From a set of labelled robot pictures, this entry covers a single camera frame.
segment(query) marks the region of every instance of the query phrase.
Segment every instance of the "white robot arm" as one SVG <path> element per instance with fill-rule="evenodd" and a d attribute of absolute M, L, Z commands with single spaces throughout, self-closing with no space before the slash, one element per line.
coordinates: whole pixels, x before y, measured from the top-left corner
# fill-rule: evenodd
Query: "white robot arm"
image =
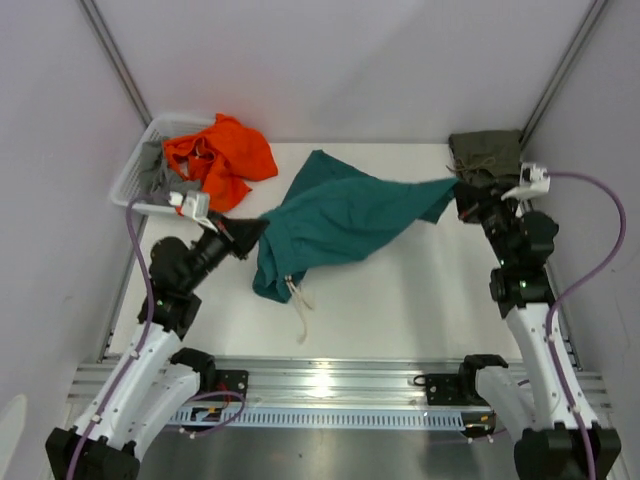
<path fill-rule="evenodd" d="M 228 254 L 246 258 L 268 222 L 206 216 L 208 199 L 200 196 L 187 195 L 182 213 L 205 227 L 201 238 L 190 248 L 175 237 L 154 245 L 147 278 L 152 295 L 129 348 L 73 428 L 56 428 L 47 439 L 56 480 L 135 479 L 147 448 L 178 408 L 215 390 L 214 358 L 182 348 L 201 304 L 193 292 Z"/>
<path fill-rule="evenodd" d="M 545 271 L 558 225 L 542 212 L 520 215 L 517 208 L 548 190 L 546 169 L 532 164 L 522 166 L 520 185 L 507 192 L 457 186 L 459 218 L 481 224 L 498 257 L 491 296 L 518 343 L 532 395 L 497 356 L 467 357 L 459 376 L 466 392 L 486 401 L 505 425 L 521 480 L 604 479 L 620 439 L 599 426 L 564 348 Z"/>

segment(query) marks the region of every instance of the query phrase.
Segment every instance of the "clothing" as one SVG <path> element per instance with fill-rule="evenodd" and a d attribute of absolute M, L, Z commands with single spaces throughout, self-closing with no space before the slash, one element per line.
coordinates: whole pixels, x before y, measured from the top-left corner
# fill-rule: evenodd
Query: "clothing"
<path fill-rule="evenodd" d="M 184 180 L 200 180 L 210 195 L 209 208 L 218 212 L 231 210 L 251 191 L 243 178 L 257 182 L 278 174 L 262 134 L 221 113 L 212 126 L 163 145 L 169 167 Z"/>
<path fill-rule="evenodd" d="M 254 291 L 287 302 L 309 268 L 364 260 L 421 218 L 436 223 L 455 178 L 423 183 L 379 180 L 323 151 L 311 154 L 283 204 L 263 215 Z"/>
<path fill-rule="evenodd" d="M 515 186 L 520 178 L 519 130 L 487 130 L 449 136 L 452 171 L 475 187 Z"/>
<path fill-rule="evenodd" d="M 138 181 L 145 193 L 169 193 L 170 191 L 186 194 L 189 190 L 200 190 L 200 180 L 185 181 L 169 168 L 167 159 L 162 154 L 162 142 L 145 142 L 140 151 L 140 170 Z"/>

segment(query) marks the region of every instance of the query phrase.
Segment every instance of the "white laundry basket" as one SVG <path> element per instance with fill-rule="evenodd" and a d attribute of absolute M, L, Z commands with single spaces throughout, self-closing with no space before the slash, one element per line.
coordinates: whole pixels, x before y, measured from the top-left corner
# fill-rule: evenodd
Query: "white laundry basket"
<path fill-rule="evenodd" d="M 181 137 L 197 133 L 209 126 L 215 120 L 213 118 L 194 117 L 190 115 L 165 114 L 154 118 L 142 138 L 129 157 L 129 161 L 120 173 L 116 183 L 111 189 L 111 201 L 116 205 L 126 207 L 129 201 L 137 197 L 142 191 L 140 190 L 140 152 L 144 142 L 160 140 L 163 137 Z M 138 203 L 134 210 L 150 214 L 150 213 L 168 213 L 175 214 L 175 209 L 170 206 L 151 205 L 146 203 Z"/>

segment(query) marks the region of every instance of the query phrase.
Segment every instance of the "orange shirt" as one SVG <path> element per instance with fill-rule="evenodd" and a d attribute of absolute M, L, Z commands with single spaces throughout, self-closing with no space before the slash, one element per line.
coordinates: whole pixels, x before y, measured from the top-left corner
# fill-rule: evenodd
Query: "orange shirt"
<path fill-rule="evenodd" d="M 222 113 L 212 126 L 166 140 L 163 146 L 169 167 L 185 180 L 200 180 L 202 191 L 210 195 L 209 209 L 218 212 L 231 210 L 251 191 L 242 179 L 260 181 L 278 174 L 264 136 Z"/>

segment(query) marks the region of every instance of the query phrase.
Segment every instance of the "teal towel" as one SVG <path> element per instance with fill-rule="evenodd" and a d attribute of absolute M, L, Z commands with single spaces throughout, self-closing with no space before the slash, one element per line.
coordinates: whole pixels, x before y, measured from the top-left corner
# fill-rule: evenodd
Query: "teal towel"
<path fill-rule="evenodd" d="M 259 241 L 253 290 L 285 303 L 286 276 L 297 285 L 309 268 L 364 260 L 418 218 L 436 223 L 456 182 L 379 180 L 314 151 L 282 205 L 263 215 L 270 225 Z"/>

